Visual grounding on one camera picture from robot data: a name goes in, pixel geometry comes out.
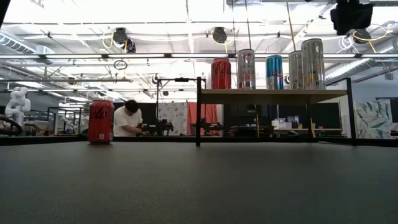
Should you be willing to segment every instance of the red soda can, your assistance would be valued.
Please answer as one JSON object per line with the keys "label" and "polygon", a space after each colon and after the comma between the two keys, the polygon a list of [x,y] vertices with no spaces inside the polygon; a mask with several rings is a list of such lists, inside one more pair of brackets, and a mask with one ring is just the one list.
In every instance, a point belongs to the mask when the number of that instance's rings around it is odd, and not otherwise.
{"label": "red soda can", "polygon": [[211,88],[231,89],[231,63],[227,58],[216,58],[211,64]]}
{"label": "red soda can", "polygon": [[108,100],[94,100],[88,118],[88,141],[109,143],[113,139],[113,103]]}

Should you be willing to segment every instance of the black hair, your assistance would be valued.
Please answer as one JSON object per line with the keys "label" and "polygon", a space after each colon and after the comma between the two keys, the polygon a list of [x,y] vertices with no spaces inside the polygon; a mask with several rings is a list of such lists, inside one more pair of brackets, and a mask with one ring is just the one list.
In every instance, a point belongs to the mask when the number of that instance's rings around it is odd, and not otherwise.
{"label": "black hair", "polygon": [[139,105],[135,100],[129,100],[125,102],[124,106],[127,108],[127,110],[129,110],[132,113],[137,112],[137,110],[139,109]]}

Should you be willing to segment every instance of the red curtain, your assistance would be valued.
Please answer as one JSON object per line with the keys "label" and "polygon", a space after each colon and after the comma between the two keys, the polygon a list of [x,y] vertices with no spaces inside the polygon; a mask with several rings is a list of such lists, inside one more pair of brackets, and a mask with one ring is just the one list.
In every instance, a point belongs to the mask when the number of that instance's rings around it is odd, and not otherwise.
{"label": "red curtain", "polygon": [[[217,105],[201,105],[200,117],[205,117],[206,109],[206,122],[207,123],[217,123]],[[197,122],[197,104],[193,102],[188,102],[188,119],[187,119],[187,136],[191,135],[191,124],[196,124]],[[210,134],[218,134],[218,131],[210,131]]]}

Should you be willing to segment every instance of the silver can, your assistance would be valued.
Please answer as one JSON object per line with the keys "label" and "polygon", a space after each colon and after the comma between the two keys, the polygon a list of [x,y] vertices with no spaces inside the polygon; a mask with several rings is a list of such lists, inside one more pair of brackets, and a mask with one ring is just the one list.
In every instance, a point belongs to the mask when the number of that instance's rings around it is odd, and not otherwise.
{"label": "silver can", "polygon": [[301,51],[289,54],[289,81],[291,90],[303,90],[303,63]]}
{"label": "silver can", "polygon": [[301,44],[304,89],[324,90],[325,65],[321,39],[306,40]]}
{"label": "silver can", "polygon": [[256,89],[256,63],[254,51],[244,49],[238,52],[238,89]]}

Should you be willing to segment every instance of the patterned backdrop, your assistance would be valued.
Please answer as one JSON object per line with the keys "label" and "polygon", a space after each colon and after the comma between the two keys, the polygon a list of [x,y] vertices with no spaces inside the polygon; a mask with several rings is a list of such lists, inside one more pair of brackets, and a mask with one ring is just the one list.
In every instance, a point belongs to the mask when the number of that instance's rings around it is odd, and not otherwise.
{"label": "patterned backdrop", "polygon": [[187,135],[187,103],[159,103],[159,119],[167,119],[174,126],[174,131],[170,131],[170,136]]}
{"label": "patterned backdrop", "polygon": [[392,122],[390,100],[354,102],[355,122],[359,138],[391,139]]}

